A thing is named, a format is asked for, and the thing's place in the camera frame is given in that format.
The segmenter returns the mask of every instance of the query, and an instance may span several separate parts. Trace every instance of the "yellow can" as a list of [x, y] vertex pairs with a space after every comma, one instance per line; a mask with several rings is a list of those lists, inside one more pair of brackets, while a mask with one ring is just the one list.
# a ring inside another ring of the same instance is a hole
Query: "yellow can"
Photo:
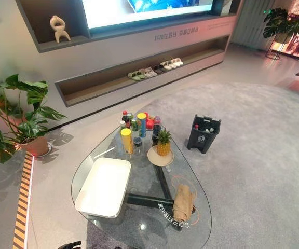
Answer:
[[133, 152], [133, 144], [132, 144], [132, 137], [131, 137], [131, 130], [128, 128], [122, 129], [120, 131], [122, 136], [122, 143], [124, 150], [127, 154], [132, 154]]

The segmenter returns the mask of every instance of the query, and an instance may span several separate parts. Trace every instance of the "white tray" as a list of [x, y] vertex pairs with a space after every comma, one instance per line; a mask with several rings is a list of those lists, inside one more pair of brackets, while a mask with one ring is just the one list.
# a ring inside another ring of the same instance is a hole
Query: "white tray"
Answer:
[[115, 218], [120, 212], [129, 181], [131, 164], [125, 160], [97, 159], [75, 201], [78, 211]]

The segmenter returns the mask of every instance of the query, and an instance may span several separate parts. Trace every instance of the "glass tabletop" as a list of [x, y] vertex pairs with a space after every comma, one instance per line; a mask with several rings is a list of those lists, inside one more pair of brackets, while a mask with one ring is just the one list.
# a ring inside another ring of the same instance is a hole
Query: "glass tabletop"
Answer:
[[[129, 155], [124, 151], [120, 128], [108, 135], [78, 167], [72, 180], [73, 202], [97, 158], [127, 160], [131, 163], [131, 173], [119, 215], [113, 219], [82, 215], [113, 238], [135, 248], [202, 248], [210, 235], [211, 212], [196, 175], [174, 141], [171, 141], [174, 160], [167, 167], [154, 166], [147, 158], [152, 146], [151, 131], [146, 132], [142, 144], [140, 155]], [[195, 211], [185, 223], [173, 220], [169, 201], [165, 202], [169, 199], [173, 202], [178, 184], [188, 185], [196, 195]], [[134, 203], [134, 197], [140, 203], [130, 204]], [[144, 204], [147, 201], [153, 204], [152, 199], [155, 203], [152, 207]]]

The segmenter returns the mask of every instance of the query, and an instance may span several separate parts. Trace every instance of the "black glove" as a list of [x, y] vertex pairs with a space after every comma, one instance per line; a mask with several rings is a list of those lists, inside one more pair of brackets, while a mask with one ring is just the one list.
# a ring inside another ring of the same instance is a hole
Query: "black glove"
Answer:
[[73, 242], [73, 243], [62, 245], [58, 249], [80, 249], [80, 247], [73, 248], [74, 246], [77, 246], [77, 245], [81, 245], [81, 241], [76, 241], [76, 242]]

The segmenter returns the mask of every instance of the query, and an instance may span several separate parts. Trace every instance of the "black bin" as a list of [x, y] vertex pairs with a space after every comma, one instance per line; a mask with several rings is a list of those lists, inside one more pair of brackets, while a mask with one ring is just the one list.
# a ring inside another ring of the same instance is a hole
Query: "black bin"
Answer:
[[[221, 120], [212, 120], [210, 117], [198, 117], [196, 114], [192, 123], [187, 148], [197, 148], [201, 153], [206, 153], [216, 135], [220, 132], [220, 123]], [[211, 130], [211, 128], [214, 129], [213, 132], [206, 132], [206, 129]]]

